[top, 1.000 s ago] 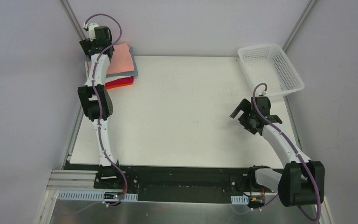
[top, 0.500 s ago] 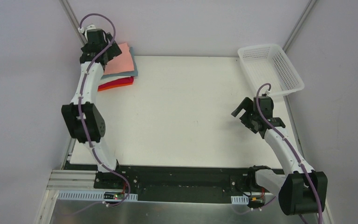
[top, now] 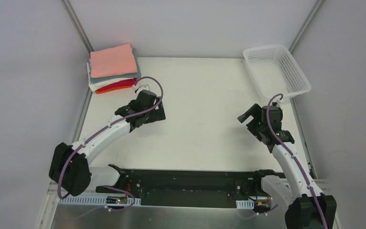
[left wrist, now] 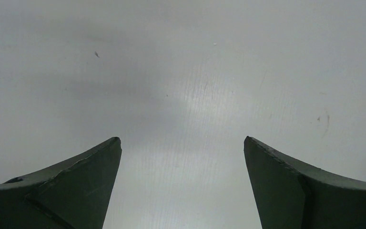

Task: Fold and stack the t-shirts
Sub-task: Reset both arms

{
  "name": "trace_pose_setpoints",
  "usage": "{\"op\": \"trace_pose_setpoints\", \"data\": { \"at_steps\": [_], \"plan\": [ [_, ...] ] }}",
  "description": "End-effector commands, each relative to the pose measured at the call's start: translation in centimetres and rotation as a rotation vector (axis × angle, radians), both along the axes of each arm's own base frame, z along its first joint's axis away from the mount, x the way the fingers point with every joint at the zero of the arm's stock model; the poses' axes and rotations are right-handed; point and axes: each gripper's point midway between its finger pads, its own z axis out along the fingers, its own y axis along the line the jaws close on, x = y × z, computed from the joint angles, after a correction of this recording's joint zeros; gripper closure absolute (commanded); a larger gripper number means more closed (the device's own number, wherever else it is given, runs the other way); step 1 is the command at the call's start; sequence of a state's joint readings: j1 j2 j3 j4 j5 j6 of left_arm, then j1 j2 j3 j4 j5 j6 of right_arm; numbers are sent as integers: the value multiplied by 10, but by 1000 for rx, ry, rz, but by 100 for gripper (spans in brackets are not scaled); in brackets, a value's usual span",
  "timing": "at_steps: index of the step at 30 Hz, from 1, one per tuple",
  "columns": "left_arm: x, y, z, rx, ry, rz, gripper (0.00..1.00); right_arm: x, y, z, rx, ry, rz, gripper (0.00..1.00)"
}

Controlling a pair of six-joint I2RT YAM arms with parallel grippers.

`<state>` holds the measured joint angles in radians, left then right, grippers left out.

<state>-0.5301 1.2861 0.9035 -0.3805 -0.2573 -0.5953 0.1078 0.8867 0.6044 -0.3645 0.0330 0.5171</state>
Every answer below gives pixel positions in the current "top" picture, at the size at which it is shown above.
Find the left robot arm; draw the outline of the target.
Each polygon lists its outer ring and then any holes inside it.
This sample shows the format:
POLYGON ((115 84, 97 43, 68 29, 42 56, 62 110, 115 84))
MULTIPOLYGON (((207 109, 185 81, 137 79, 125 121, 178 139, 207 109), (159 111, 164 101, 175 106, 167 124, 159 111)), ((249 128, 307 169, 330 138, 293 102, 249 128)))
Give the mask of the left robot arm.
POLYGON ((118 108, 114 115, 90 137, 70 145, 58 144, 48 172, 49 178, 72 196, 101 186, 108 186, 115 193, 123 192, 126 180, 121 177, 120 169, 114 165, 92 167, 91 163, 111 144, 136 128, 165 120, 162 98, 142 89, 136 99, 118 108))

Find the salmon pink t-shirt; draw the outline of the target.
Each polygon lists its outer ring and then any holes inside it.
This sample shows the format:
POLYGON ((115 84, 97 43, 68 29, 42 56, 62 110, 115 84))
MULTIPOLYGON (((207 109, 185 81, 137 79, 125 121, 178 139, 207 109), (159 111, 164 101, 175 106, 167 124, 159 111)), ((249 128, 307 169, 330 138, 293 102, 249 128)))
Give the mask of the salmon pink t-shirt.
POLYGON ((90 66, 92 78, 138 72, 132 47, 129 43, 90 52, 90 66))

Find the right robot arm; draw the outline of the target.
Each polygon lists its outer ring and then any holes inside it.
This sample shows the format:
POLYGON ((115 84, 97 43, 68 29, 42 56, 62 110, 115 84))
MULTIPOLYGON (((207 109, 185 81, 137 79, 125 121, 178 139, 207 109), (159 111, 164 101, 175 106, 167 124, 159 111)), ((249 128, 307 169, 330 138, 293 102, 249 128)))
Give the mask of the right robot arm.
POLYGON ((247 130, 266 145, 287 180, 285 184, 275 171, 261 169, 250 182, 251 192, 272 197, 277 207, 285 210, 288 229, 333 228, 337 202, 301 165, 293 136, 282 129, 283 110, 276 102, 263 107, 254 104, 237 119, 243 123, 249 117, 252 120, 246 124, 247 130))

